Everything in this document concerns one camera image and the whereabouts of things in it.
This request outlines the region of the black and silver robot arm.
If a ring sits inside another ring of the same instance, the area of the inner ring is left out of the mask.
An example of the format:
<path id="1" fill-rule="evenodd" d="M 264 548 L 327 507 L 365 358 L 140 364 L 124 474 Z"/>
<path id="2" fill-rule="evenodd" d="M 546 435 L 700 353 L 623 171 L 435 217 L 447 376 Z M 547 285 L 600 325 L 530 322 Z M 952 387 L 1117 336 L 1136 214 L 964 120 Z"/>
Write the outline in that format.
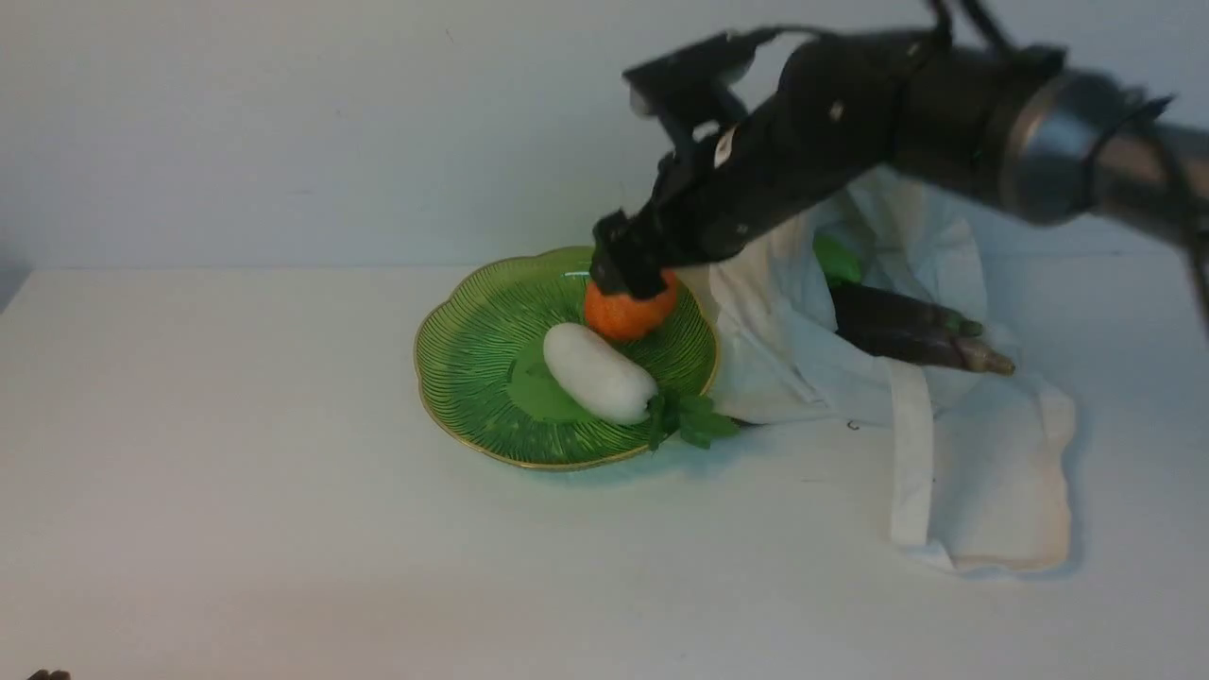
<path id="1" fill-rule="evenodd" d="M 886 166 L 1036 227 L 1097 214 L 1149 234 L 1182 250 L 1207 302 L 1207 133 L 1063 50 L 765 25 L 623 77 L 673 146 L 640 211 L 592 227 L 604 293 L 656 296 L 666 267 L 724 263 Z"/>

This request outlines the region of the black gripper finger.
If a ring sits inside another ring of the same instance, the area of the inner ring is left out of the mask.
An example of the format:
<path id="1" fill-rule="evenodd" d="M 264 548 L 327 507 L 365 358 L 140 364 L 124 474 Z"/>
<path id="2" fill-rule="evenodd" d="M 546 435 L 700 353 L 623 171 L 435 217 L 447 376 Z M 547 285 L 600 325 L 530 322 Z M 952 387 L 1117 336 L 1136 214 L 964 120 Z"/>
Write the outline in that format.
<path id="1" fill-rule="evenodd" d="M 592 225 L 592 258 L 588 272 L 604 296 L 629 296 L 629 275 L 621 255 L 626 246 L 619 241 L 626 235 L 629 218 L 625 212 L 609 212 Z"/>

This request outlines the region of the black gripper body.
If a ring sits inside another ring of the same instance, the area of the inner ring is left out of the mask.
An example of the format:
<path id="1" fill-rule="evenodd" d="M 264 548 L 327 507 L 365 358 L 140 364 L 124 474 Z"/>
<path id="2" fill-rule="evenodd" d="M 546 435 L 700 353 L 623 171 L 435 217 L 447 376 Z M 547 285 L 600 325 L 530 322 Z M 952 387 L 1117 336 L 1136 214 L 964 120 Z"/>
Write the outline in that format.
<path id="1" fill-rule="evenodd" d="M 921 56 L 918 33 L 804 36 L 741 122 L 702 125 L 692 154 L 660 160 L 619 238 L 626 254 L 649 250 L 661 267 L 721 263 L 886 162 Z"/>

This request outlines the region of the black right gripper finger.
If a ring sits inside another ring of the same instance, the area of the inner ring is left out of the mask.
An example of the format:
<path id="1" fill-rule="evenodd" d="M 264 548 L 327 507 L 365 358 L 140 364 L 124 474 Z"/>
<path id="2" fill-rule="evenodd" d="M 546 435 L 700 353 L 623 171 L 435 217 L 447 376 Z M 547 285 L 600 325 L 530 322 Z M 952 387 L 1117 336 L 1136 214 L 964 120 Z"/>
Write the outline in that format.
<path id="1" fill-rule="evenodd" d="M 676 276 L 661 267 L 649 250 L 630 250 L 623 257 L 623 287 L 635 300 L 654 300 L 676 289 Z"/>

